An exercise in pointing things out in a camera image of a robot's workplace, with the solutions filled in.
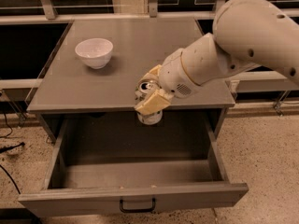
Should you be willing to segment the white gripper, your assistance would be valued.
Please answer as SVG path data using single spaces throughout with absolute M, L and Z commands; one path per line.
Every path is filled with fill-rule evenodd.
M 185 49 L 177 49 L 162 65 L 154 66 L 139 80 L 139 83 L 159 83 L 161 89 L 147 94 L 145 99 L 135 106 L 135 111 L 144 116 L 157 113 L 169 107 L 174 96 L 183 99 L 199 91 L 200 86 L 194 83 L 185 71 L 184 51 Z

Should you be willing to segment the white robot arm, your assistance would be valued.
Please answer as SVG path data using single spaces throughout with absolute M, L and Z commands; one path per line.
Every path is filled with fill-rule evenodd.
M 215 14 L 212 31 L 169 55 L 142 77 L 157 86 L 135 111 L 147 116 L 185 98 L 217 78 L 258 64 L 299 83 L 299 28 L 266 0 L 229 0 Z

